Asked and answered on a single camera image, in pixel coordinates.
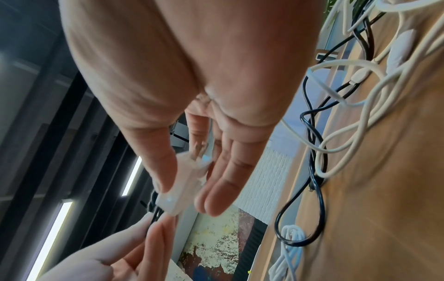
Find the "fluorescent light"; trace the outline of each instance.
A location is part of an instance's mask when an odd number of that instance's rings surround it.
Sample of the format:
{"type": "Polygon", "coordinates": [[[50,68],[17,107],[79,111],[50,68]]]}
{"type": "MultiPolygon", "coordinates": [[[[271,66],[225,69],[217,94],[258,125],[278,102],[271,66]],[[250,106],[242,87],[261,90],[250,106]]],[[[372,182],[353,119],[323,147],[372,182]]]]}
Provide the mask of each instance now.
{"type": "Polygon", "coordinates": [[[63,225],[66,215],[68,215],[68,211],[71,205],[72,202],[65,202],[62,204],[62,207],[60,208],[60,211],[57,214],[54,224],[52,225],[51,230],[49,231],[49,234],[45,239],[45,243],[43,244],[42,248],[40,249],[40,252],[38,253],[37,259],[34,262],[34,265],[32,266],[32,269],[26,281],[37,280],[40,270],[42,270],[45,260],[48,257],[49,251],[51,251],[52,245],[54,244],[54,241],[57,238],[57,234],[59,233],[63,225]]]}
{"type": "Polygon", "coordinates": [[[125,189],[122,192],[122,196],[128,195],[128,192],[130,192],[131,185],[134,181],[134,178],[136,177],[137,171],[139,170],[140,164],[142,163],[142,158],[137,159],[136,164],[134,165],[133,171],[131,172],[131,175],[129,176],[128,182],[126,183],[125,189]]]}

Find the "wooden desk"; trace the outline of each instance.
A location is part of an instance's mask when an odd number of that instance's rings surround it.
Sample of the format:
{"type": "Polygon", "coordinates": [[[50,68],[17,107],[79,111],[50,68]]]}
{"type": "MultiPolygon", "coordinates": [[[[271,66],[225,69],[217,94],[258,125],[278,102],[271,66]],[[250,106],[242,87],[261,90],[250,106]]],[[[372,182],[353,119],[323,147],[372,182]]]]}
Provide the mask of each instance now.
{"type": "MultiPolygon", "coordinates": [[[[443,11],[444,5],[420,11],[420,37],[443,11]]],[[[397,22],[397,15],[386,14],[374,25],[377,53],[392,38],[397,22]]],[[[351,58],[359,55],[356,44],[351,58]]],[[[365,99],[376,82],[371,75],[351,100],[365,99]]],[[[359,114],[360,109],[332,112],[326,132],[355,122],[359,114]]],[[[349,136],[333,140],[329,148],[349,136]]],[[[304,153],[302,148],[295,157],[277,210],[299,188],[293,185],[304,153]]],[[[342,155],[330,155],[329,166],[342,155]]],[[[443,176],[442,48],[419,65],[395,108],[370,129],[346,168],[322,187],[327,225],[323,235],[304,249],[299,280],[444,280],[443,176]]],[[[307,235],[315,229],[318,213],[315,193],[305,192],[296,224],[307,235]]],[[[270,224],[252,280],[264,280],[271,251],[280,247],[273,236],[270,224]]]]}

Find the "white charger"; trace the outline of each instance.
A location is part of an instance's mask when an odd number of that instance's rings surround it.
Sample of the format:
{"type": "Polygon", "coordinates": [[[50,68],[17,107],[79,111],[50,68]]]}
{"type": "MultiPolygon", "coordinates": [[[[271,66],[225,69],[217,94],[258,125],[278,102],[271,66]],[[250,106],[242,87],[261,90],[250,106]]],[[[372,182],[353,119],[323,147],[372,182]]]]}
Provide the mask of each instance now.
{"type": "Polygon", "coordinates": [[[193,159],[191,152],[176,155],[177,174],[173,187],[164,194],[159,194],[156,205],[171,216],[179,215],[190,204],[205,183],[205,176],[211,160],[198,157],[193,159]]]}

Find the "skin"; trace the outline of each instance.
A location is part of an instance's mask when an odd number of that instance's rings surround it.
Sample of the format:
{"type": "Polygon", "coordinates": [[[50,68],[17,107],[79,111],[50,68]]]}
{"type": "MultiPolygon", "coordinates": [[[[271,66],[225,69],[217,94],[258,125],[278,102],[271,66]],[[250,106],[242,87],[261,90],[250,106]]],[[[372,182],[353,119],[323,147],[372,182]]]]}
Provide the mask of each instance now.
{"type": "Polygon", "coordinates": [[[60,0],[77,66],[161,192],[177,173],[168,126],[190,147],[213,119],[212,173],[195,200],[220,215],[253,172],[313,58],[322,1],[60,0]]]}
{"type": "Polygon", "coordinates": [[[152,217],[70,255],[39,281],[165,280],[177,218],[164,214],[148,229],[152,217]]]}

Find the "white brick wall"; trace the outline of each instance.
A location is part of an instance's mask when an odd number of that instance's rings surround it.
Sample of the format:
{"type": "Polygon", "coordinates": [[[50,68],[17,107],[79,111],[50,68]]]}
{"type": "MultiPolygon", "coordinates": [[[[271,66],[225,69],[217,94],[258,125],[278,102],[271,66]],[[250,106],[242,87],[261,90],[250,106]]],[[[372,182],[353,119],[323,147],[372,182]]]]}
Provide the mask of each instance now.
{"type": "Polygon", "coordinates": [[[268,224],[279,200],[292,158],[267,147],[234,205],[268,224]]]}

